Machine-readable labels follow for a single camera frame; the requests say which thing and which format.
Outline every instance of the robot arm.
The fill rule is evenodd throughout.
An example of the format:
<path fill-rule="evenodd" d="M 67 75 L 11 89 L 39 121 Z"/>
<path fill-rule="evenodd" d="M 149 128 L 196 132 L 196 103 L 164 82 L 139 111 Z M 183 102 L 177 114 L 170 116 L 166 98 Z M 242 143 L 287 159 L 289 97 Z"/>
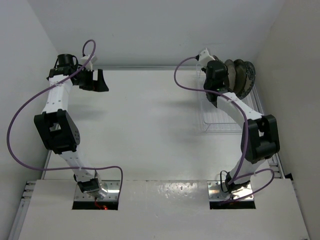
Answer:
<path fill-rule="evenodd" d="M 248 146 L 238 176 L 254 173 L 266 159 L 279 152 L 280 144 L 276 118 L 272 115 L 264 116 L 241 101 L 249 94 L 255 81 L 253 64 L 243 62 L 240 59 L 234 62 L 228 59 L 223 63 L 216 56 L 210 56 L 207 49 L 200 52 L 197 60 L 206 75 L 203 88 L 228 97 L 226 99 L 213 93 L 206 93 L 207 99 L 216 108 L 227 113 L 242 127 L 241 151 L 244 150 L 245 143 L 245 120 L 241 111 L 232 102 L 236 102 L 244 111 L 248 119 Z M 239 164 L 240 160 L 226 176 L 225 185 L 229 193 L 250 182 L 251 176 L 247 176 L 236 179 L 229 184 L 239 168 Z"/>
<path fill-rule="evenodd" d="M 58 82 L 78 69 L 78 64 L 74 65 L 73 58 L 75 57 L 70 54 L 58 56 L 59 64 L 50 70 L 47 78 L 50 86 L 57 85 Z M 62 157 L 70 167 L 80 167 L 73 169 L 74 179 L 80 190 L 94 197 L 103 198 L 108 191 L 103 182 L 100 181 L 98 173 L 94 170 L 81 168 L 91 166 L 81 154 L 80 133 L 68 114 L 69 93 L 73 86 L 78 85 L 79 88 L 87 91 L 109 91 L 104 81 L 103 71 L 98 69 L 97 80 L 94 80 L 95 74 L 92 70 L 92 62 L 90 62 L 88 69 L 83 69 L 71 79 L 52 88 L 49 91 L 42 113 L 34 116 L 34 123 L 44 146 L 48 150 L 52 150 Z"/>

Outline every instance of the white tabletop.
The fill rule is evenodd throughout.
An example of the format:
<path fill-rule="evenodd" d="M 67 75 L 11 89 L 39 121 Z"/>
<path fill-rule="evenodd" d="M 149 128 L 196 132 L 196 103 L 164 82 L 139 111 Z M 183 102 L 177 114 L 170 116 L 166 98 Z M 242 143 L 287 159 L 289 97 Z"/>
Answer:
<path fill-rule="evenodd" d="M 176 86 L 173 72 L 106 70 L 109 92 L 72 89 L 68 112 L 92 166 L 119 165 L 127 180 L 213 180 L 235 166 L 241 135 L 201 133 L 198 93 Z M 197 87 L 195 70 L 181 70 L 177 78 Z M 67 164 L 52 153 L 48 167 Z M 99 174 L 105 180 L 119 179 L 117 169 Z M 71 170 L 45 174 L 45 179 L 72 178 Z"/>
<path fill-rule="evenodd" d="M 264 184 L 260 176 L 254 188 Z M 72 210 L 76 182 L 38 180 L 19 240 L 306 240 L 290 179 L 254 197 L 256 209 L 210 210 L 207 182 L 123 184 L 118 211 Z"/>

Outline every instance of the wire rack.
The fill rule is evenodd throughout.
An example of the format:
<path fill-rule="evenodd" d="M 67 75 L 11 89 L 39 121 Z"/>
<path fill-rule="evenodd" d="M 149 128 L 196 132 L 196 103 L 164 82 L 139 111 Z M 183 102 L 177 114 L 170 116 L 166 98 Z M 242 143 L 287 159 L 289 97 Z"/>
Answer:
<path fill-rule="evenodd" d="M 201 71 L 200 65 L 196 66 L 196 78 L 197 87 L 203 89 L 206 75 Z M 200 105 L 200 130 L 202 133 L 242 133 L 242 128 L 231 117 L 208 101 L 205 92 L 198 92 L 198 99 Z M 242 101 L 257 111 L 258 107 L 252 92 Z"/>

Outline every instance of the purple cable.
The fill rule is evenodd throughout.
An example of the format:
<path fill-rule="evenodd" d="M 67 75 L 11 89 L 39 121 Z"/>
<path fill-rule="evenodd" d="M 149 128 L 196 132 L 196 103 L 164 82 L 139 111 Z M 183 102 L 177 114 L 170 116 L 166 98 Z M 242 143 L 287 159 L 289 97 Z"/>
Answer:
<path fill-rule="evenodd" d="M 240 162 L 239 162 L 238 168 L 236 169 L 236 171 L 235 171 L 233 177 L 231 178 L 231 180 L 228 182 L 228 184 L 232 184 L 232 183 L 236 180 L 236 178 L 237 178 L 237 176 L 238 176 L 238 174 L 239 174 L 239 172 L 240 172 L 240 169 L 241 169 L 241 167 L 242 167 L 242 164 L 243 164 L 243 162 L 244 162 L 244 160 L 245 160 L 245 157 L 246 157 L 246 152 L 247 152 L 247 147 L 248 147 L 248 141 L 249 141 L 249 138 L 248 138 L 248 136 L 249 136 L 248 119 L 247 119 L 246 113 L 242 110 L 242 108 L 241 108 L 236 102 L 232 101 L 231 98 L 227 97 L 226 95 L 223 95 L 222 93 L 217 92 L 217 91 L 211 91 L 211 90 L 205 90 L 205 89 L 197 89 L 197 88 L 190 88 L 190 87 L 182 86 L 182 85 L 180 85 L 180 84 L 178 83 L 177 78 L 176 78 L 178 68 L 179 68 L 184 62 L 186 62 L 186 61 L 188 61 L 188 60 L 191 60 L 191 59 L 196 59 L 196 57 L 195 57 L 195 56 L 188 57 L 188 58 L 186 58 L 185 60 L 181 61 L 181 62 L 176 66 L 176 68 L 175 68 L 175 70 L 174 70 L 174 74 L 173 74 L 173 79 L 174 79 L 175 84 L 177 84 L 177 85 L 178 85 L 180 88 L 182 88 L 182 89 L 186 89 L 186 90 L 190 90 L 190 91 L 196 91 L 196 92 L 205 92 L 205 93 L 215 94 L 215 95 L 221 96 L 221 97 L 223 97 L 223 98 L 225 98 L 225 99 L 227 99 L 227 100 L 230 100 L 231 103 L 232 103 L 233 105 L 235 105 L 235 106 L 239 109 L 239 111 L 242 113 L 243 118 L 244 118 L 244 146 L 243 146 L 243 152 L 242 152 L 242 155 L 241 155 L 241 158 L 240 158 Z"/>
<path fill-rule="evenodd" d="M 186 89 L 186 90 L 190 90 L 190 91 L 196 91 L 196 92 L 205 92 L 205 93 L 211 93 L 211 94 L 216 94 L 218 96 L 221 96 L 227 100 L 231 100 L 229 97 L 221 94 L 220 92 L 217 92 L 217 91 L 211 91 L 211 90 L 205 90 L 205 89 L 197 89 L 197 88 L 190 88 L 190 87 L 186 87 L 186 86 L 182 86 L 178 83 L 177 81 L 177 71 L 178 71 L 178 68 L 186 61 L 188 60 L 191 60 L 191 59 L 196 59 L 195 56 L 192 56 L 192 57 L 188 57 L 186 58 L 185 60 L 183 60 L 182 62 L 180 62 L 175 70 L 174 70 L 174 74 L 173 74 L 173 79 L 174 79 L 174 82 L 175 84 L 177 84 L 180 88 L 183 88 L 183 89 Z M 267 186 L 269 186 L 271 184 L 271 182 L 274 180 L 275 178 L 275 172 L 271 169 L 271 168 L 264 168 L 264 169 L 261 169 L 259 171 L 256 171 L 255 173 L 247 173 L 247 174 L 244 174 L 244 175 L 241 175 L 241 176 L 238 176 L 239 172 L 240 172 L 240 169 L 241 169 L 241 166 L 245 160 L 245 157 L 246 157 L 246 152 L 247 152 L 247 147 L 248 147 L 248 135 L 249 135 L 249 132 L 248 132 L 248 119 L 247 119 L 247 116 L 246 116 L 246 113 L 242 110 L 242 108 L 234 101 L 231 101 L 231 103 L 233 105 L 235 105 L 239 110 L 240 112 L 242 113 L 243 115 L 243 118 L 244 118 L 244 146 L 243 146 L 243 152 L 242 152 L 242 155 L 241 155 L 241 158 L 240 158 L 240 162 L 239 162 L 239 166 L 238 168 L 236 169 L 235 171 L 235 174 L 233 175 L 233 178 L 228 182 L 228 184 L 232 184 L 234 181 L 238 180 L 238 179 L 241 179 L 241 178 L 244 178 L 244 177 L 248 177 L 248 176 L 252 176 L 252 175 L 255 175 L 255 174 L 258 174 L 258 173 L 261 173 L 261 172 L 265 172 L 265 171 L 270 171 L 272 173 L 272 177 L 271 177 L 271 180 L 265 184 L 264 186 L 262 186 L 261 188 L 253 191 L 251 194 L 248 194 L 248 195 L 245 195 L 245 196 L 242 196 L 242 197 L 239 197 L 237 199 L 230 199 L 230 200 L 226 200 L 226 201 L 223 201 L 221 202 L 221 204 L 227 204 L 227 203 L 232 203 L 232 202 L 237 202 L 241 199 L 246 199 L 247 197 L 253 195 L 253 194 L 256 194 L 257 192 L 260 192 L 261 190 L 265 189 Z"/>
<path fill-rule="evenodd" d="M 93 49 L 92 49 L 92 52 L 91 52 L 91 55 L 90 57 L 88 58 L 87 61 L 85 61 L 85 63 L 77 70 L 75 71 L 73 74 L 67 76 L 65 79 L 59 81 L 56 85 L 52 85 L 40 92 L 38 92 L 36 95 L 34 95 L 33 97 L 31 97 L 28 101 L 26 101 L 19 109 L 18 111 L 16 111 L 16 113 L 14 114 L 10 124 L 9 124 L 9 127 L 8 127 L 8 130 L 6 132 L 6 145 L 7 145 L 7 148 L 9 150 L 9 153 L 11 154 L 11 156 L 13 157 L 13 159 L 20 165 L 24 166 L 25 168 L 27 169 L 31 169 L 31 170 L 35 170 L 35 171 L 56 171 L 56 170 L 69 170 L 69 169 L 79 169 L 80 167 L 78 166 L 69 166 L 69 167 L 56 167 L 56 168 L 41 168 L 41 167 L 35 167 L 35 166 L 29 166 L 25 163 L 23 163 L 22 161 L 20 161 L 17 156 L 14 154 L 12 148 L 11 148 L 11 144 L 10 144 L 10 133 L 11 133 L 11 130 L 12 130 L 12 126 L 17 118 L 17 116 L 19 115 L 19 113 L 22 111 L 22 109 L 25 108 L 25 106 L 27 106 L 31 101 L 33 101 L 35 98 L 39 97 L 41 94 L 44 94 L 45 92 L 55 88 L 58 84 L 62 84 L 64 83 L 65 81 L 67 81 L 68 79 L 71 79 L 72 77 L 74 77 L 75 75 L 77 75 L 82 69 L 85 68 L 85 66 L 90 62 L 91 58 L 93 57 L 95 51 L 96 51 L 96 42 L 93 40 L 93 39 L 90 39 L 88 41 L 86 41 L 83 45 L 83 48 L 82 48 L 82 53 L 84 53 L 84 50 L 86 48 L 86 45 L 88 43 L 92 42 L 93 43 Z M 106 169 L 119 169 L 120 172 L 121 172 L 121 183 L 120 183 L 120 188 L 119 188 L 119 195 L 118 195 L 118 200 L 120 198 L 120 192 L 121 192 L 121 189 L 122 189 L 122 183 L 123 183 L 123 178 L 124 178 L 124 173 L 123 173 L 123 170 L 120 166 L 105 166 L 105 167 L 98 167 L 98 168 L 94 168 L 94 167 L 82 167 L 82 169 L 85 169 L 85 170 L 95 170 L 95 171 L 98 171 L 98 170 L 106 170 Z"/>

